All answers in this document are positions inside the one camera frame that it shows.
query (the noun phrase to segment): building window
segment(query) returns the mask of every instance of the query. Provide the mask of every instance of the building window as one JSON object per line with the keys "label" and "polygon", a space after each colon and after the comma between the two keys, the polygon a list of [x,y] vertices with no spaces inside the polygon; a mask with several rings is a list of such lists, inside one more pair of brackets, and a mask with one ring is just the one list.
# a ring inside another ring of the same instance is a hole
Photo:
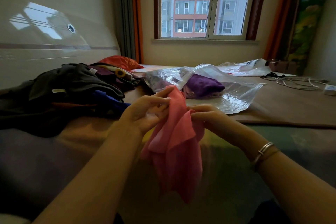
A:
{"label": "building window", "polygon": [[167,33],[167,21],[162,21],[162,33]]}
{"label": "building window", "polygon": [[175,14],[194,14],[195,0],[176,0]]}
{"label": "building window", "polygon": [[162,2],[162,15],[167,15],[167,10],[168,10],[168,2],[163,1]]}
{"label": "building window", "polygon": [[220,34],[231,34],[233,21],[221,21],[220,22]]}
{"label": "building window", "polygon": [[196,14],[208,14],[208,0],[197,0]]}
{"label": "building window", "polygon": [[193,31],[194,20],[175,20],[175,32],[191,33]]}
{"label": "building window", "polygon": [[206,33],[207,32],[207,20],[195,20],[195,32]]}
{"label": "building window", "polygon": [[155,39],[171,36],[211,40],[255,40],[263,6],[263,0],[157,1],[158,5],[154,6]]}

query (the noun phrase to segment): hand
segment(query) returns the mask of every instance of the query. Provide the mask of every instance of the hand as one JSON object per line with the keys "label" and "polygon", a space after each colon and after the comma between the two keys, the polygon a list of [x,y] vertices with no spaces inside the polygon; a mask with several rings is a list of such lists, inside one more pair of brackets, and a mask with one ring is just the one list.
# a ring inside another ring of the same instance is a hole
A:
{"label": "hand", "polygon": [[126,130],[138,130],[142,136],[168,116],[170,98],[174,87],[168,87],[153,96],[143,96],[124,111],[117,126]]}
{"label": "hand", "polygon": [[191,114],[193,120],[203,121],[205,128],[241,149],[244,148],[242,144],[247,141],[246,139],[256,133],[212,105],[190,106],[188,110],[196,111]]}

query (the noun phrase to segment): red plastic bag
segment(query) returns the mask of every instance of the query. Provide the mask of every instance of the red plastic bag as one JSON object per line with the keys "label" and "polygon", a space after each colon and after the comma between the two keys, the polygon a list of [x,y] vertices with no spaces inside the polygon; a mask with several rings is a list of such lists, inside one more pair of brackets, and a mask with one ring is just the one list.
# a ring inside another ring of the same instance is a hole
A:
{"label": "red plastic bag", "polygon": [[144,68],[143,66],[139,65],[138,62],[136,62],[135,60],[124,57],[124,56],[119,56],[119,55],[110,56],[98,62],[117,66],[127,71],[131,71],[133,69]]}

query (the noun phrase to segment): pink fabric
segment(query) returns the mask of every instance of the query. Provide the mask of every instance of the pink fabric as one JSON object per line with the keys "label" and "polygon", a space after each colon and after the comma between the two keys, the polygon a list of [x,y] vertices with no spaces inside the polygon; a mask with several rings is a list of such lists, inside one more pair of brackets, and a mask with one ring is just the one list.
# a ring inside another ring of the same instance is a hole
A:
{"label": "pink fabric", "polygon": [[150,160],[157,172],[161,194],[177,191],[189,203],[202,177],[202,158],[199,141],[204,125],[191,120],[185,96],[175,86],[168,95],[169,115],[154,129],[141,151],[141,158]]}

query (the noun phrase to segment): silver bracelet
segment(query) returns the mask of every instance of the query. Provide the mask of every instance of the silver bracelet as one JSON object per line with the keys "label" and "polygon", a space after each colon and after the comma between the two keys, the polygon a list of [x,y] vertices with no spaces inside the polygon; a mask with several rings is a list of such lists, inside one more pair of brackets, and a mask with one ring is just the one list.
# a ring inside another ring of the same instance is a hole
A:
{"label": "silver bracelet", "polygon": [[264,155],[265,151],[267,151],[267,149],[270,148],[272,145],[274,145],[274,143],[269,142],[269,143],[265,144],[260,150],[258,150],[259,155],[255,158],[255,160],[253,162],[251,162],[251,169],[253,169],[255,171],[255,167],[256,167],[259,159],[261,158],[261,156]]}

